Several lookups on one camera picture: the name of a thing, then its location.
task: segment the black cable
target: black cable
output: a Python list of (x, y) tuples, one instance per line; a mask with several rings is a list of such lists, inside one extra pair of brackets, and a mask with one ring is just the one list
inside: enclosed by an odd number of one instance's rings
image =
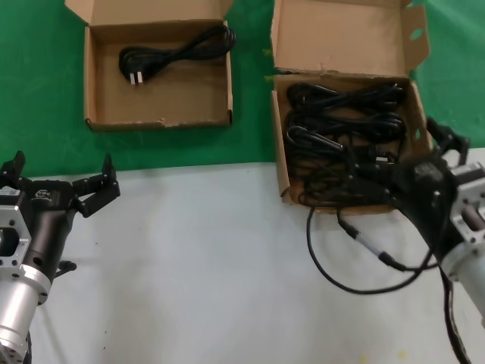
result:
[[(353, 193), (349, 176), (356, 165), (378, 174), (379, 164), (399, 160), (406, 129), (396, 110), (405, 98), (403, 88), (389, 83), (339, 93), (296, 83), (287, 90), (287, 97), (293, 109), (286, 116), (286, 164), (289, 176), (303, 183), (299, 202), (334, 208), (383, 203)], [(357, 116), (336, 114), (341, 108), (353, 109)], [(357, 143), (362, 140), (368, 145)], [(390, 142), (399, 142), (395, 152), (380, 145)], [(333, 188), (340, 193), (322, 200), (321, 194)]]
[(30, 338), (30, 331), (27, 333), (27, 353), (23, 358), (23, 364), (32, 364), (32, 340)]
[(313, 262), (317, 266), (318, 271), (334, 286), (340, 288), (341, 290), (344, 290), (345, 292), (348, 293), (353, 293), (353, 294), (358, 294), (358, 295), (375, 295), (375, 294), (383, 294), (383, 293), (390, 293), (390, 292), (395, 292), (397, 290), (400, 290), (404, 287), (407, 287), (410, 285), (412, 282), (416, 281), (421, 273), (425, 270), (425, 268), (428, 266), (429, 261), (431, 260), (431, 257), (434, 254), (434, 251), (436, 248), (439, 246), (441, 243), (441, 240), (444, 237), (444, 234), (446, 232), (446, 229), (448, 227), (448, 219), (444, 218), (443, 219), (443, 224), (440, 229), (440, 232), (438, 233), (438, 236), (436, 237), (436, 241), (433, 243), (432, 247), (428, 251), (427, 255), (424, 257), (423, 262), (419, 266), (418, 270), (413, 273), (411, 277), (406, 279), (405, 281), (401, 282), (400, 284), (396, 284), (391, 287), (386, 287), (386, 288), (380, 288), (376, 290), (356, 290), (354, 288), (347, 287), (340, 282), (336, 281), (333, 279), (321, 266), (320, 262), (318, 261), (317, 256), (314, 253), (313, 246), (311, 245), (311, 218), (313, 217), (313, 214), (315, 212), (315, 207), (312, 207), (310, 209), (310, 213), (308, 214), (308, 218), (306, 221), (306, 239), (307, 239), (307, 244), (308, 244), (308, 251), (310, 252), (310, 256), (313, 259)]
[(448, 277), (446, 277), (443, 271), (441, 271), (441, 279), (443, 281), (445, 296), (443, 309), (445, 313), (446, 331), (448, 332), (449, 342), (452, 345), (453, 352), (455, 353), (458, 362), (460, 364), (471, 364), (455, 323), (453, 312), (453, 283), (448, 279)]
[(55, 273), (54, 279), (69, 273), (70, 271), (75, 271), (77, 269), (77, 264), (69, 260), (63, 260), (59, 262), (59, 270)]
[(236, 35), (220, 24), (206, 30), (181, 49), (155, 49), (130, 46), (121, 50), (119, 68), (128, 81), (138, 84), (149, 80), (170, 63), (182, 59), (205, 61), (227, 54), (236, 44)]
[[(361, 231), (357, 230), (353, 225), (342, 218), (342, 209), (336, 210), (336, 219), (340, 227), (349, 235), (352, 239), (357, 240), (359, 243), (369, 249), (382, 263), (394, 268), (398, 271), (418, 271), (419, 267), (408, 267), (402, 263), (397, 262), (388, 252), (378, 250), (367, 239), (361, 237)], [(434, 263), (424, 267), (425, 271), (438, 268), (438, 264)]]

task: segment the box lid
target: box lid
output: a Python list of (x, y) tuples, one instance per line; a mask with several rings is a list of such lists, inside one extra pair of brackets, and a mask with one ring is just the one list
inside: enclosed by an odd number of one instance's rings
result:
[(233, 0), (65, 0), (89, 25), (222, 19)]
[(411, 0), (275, 0), (282, 71), (403, 76), (429, 54), (426, 12)]

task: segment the cardboard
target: cardboard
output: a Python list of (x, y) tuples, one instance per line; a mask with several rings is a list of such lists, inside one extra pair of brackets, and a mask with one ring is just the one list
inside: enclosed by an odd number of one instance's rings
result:
[(406, 4), (275, 0), (275, 67), (301, 73), (407, 76), (429, 55), (430, 47), (424, 6), (403, 8)]
[(233, 95), (230, 54), (178, 61), (143, 85), (118, 69), (126, 46), (175, 49), (224, 22), (232, 0), (65, 0), (84, 19), (84, 112), (93, 131), (228, 126)]
[[(299, 205), (300, 180), (288, 175), (283, 136), (291, 109), (287, 89), (298, 82), (349, 92), (396, 82), (407, 91), (398, 113), (406, 123), (403, 158), (426, 155), (432, 142), (416, 84), (408, 72), (430, 53), (423, 6), (410, 0), (275, 0), (271, 28), (275, 67), (300, 73), (274, 78), (271, 95), (277, 181), (283, 202)], [(395, 143), (384, 146), (394, 150)], [(381, 213), (387, 206), (346, 209), (346, 214)], [(334, 213), (334, 209), (319, 209)]]

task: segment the green backdrop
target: green backdrop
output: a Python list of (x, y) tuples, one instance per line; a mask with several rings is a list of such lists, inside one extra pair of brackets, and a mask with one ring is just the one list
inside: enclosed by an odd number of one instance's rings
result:
[[(483, 0), (426, 1), (432, 56), (415, 72), (427, 112), (485, 146)], [(92, 133), (83, 121), (84, 23), (64, 0), (0, 0), (0, 160), (18, 149), (26, 175), (274, 160), (271, 0), (236, 0), (227, 19), (234, 123), (228, 128)]]

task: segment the white tabletop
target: white tabletop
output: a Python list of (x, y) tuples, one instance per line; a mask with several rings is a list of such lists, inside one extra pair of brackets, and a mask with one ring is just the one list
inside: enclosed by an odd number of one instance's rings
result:
[[(485, 150), (471, 160), (485, 162)], [(122, 196), (76, 217), (31, 328), (33, 364), (456, 364), (438, 271), (398, 293), (357, 297), (324, 280), (305, 241), (308, 211), (284, 205), (273, 164), (119, 173)], [(398, 212), (350, 221), (400, 262), (427, 246)], [(315, 250), (356, 288), (406, 275), (319, 215)], [(485, 329), (461, 287), (455, 318), (473, 362)]]

